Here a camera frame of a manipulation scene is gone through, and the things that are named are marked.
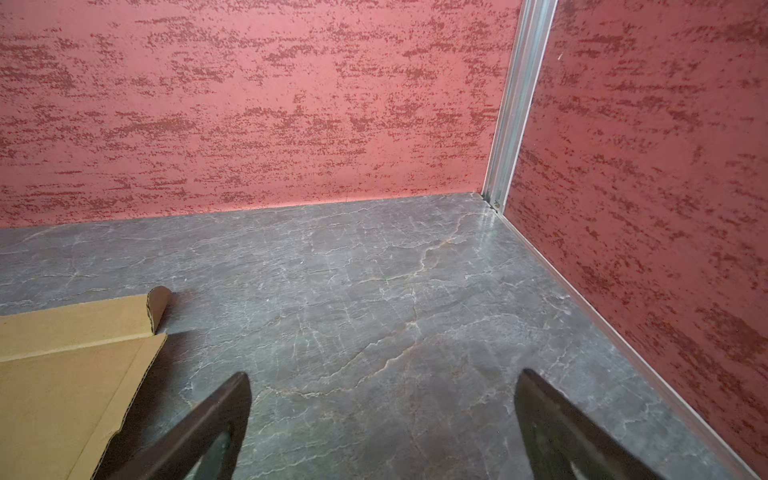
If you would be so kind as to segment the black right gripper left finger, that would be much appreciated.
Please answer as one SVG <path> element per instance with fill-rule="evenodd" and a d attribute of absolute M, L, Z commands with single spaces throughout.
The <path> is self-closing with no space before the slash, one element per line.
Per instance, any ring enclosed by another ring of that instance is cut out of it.
<path fill-rule="evenodd" d="M 229 377 L 155 445 L 113 479 L 230 479 L 246 434 L 252 392 L 246 373 Z"/>

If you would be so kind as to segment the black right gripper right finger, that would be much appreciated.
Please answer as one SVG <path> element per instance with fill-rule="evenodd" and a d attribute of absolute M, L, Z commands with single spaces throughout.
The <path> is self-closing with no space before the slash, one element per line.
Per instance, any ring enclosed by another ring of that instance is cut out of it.
<path fill-rule="evenodd" d="M 536 479 L 658 479 L 534 370 L 518 376 L 515 412 Z"/>

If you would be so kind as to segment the brown cardboard box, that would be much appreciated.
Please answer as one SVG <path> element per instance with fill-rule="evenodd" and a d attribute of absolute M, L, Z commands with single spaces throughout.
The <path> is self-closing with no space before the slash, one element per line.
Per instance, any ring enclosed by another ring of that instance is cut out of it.
<path fill-rule="evenodd" d="M 1 319 L 1 476 L 91 479 L 167 336 L 171 291 Z"/>

